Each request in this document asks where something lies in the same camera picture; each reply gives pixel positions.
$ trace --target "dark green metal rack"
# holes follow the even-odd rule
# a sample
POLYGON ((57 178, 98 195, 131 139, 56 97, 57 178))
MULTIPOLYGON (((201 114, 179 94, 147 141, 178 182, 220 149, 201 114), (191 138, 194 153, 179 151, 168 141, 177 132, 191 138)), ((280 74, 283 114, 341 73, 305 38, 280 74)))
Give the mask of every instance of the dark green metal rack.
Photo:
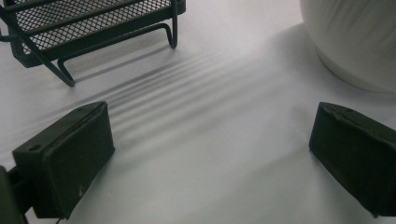
POLYGON ((65 61, 162 28, 174 49, 177 15, 185 11, 185 0, 4 0, 8 35, 0 31, 0 41, 10 42, 23 66, 44 64, 72 87, 65 61), (162 22, 169 19, 172 29, 162 22))

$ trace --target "metal wire grid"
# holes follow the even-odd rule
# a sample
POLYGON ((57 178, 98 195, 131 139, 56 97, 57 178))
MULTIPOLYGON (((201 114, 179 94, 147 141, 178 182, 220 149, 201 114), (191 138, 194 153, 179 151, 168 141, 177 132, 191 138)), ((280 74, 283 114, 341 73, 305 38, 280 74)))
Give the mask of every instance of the metal wire grid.
MULTIPOLYGON (((101 7, 111 6, 122 0, 64 0, 57 1, 43 7, 35 7, 17 13, 19 26, 22 30, 32 30, 37 27, 70 19, 101 7)), ((152 11, 170 7, 169 0, 145 0, 128 7, 122 7, 107 13, 92 17, 85 21, 78 21, 59 29, 54 29, 40 35, 31 36, 39 49, 48 49, 66 41, 97 32, 109 26, 128 21, 152 11)), ((23 45, 26 54, 31 51, 23 45)))

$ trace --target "floor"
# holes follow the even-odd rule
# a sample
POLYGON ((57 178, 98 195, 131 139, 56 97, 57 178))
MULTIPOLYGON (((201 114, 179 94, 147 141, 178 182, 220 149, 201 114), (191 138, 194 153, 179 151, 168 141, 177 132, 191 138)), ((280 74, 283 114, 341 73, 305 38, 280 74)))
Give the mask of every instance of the floor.
POLYGON ((298 0, 188 0, 178 27, 176 49, 156 31, 68 62, 74 88, 0 43, 0 164, 72 109, 107 101, 116 152, 61 223, 394 223, 364 210, 308 141, 319 102, 396 128, 396 96, 327 70, 298 0))

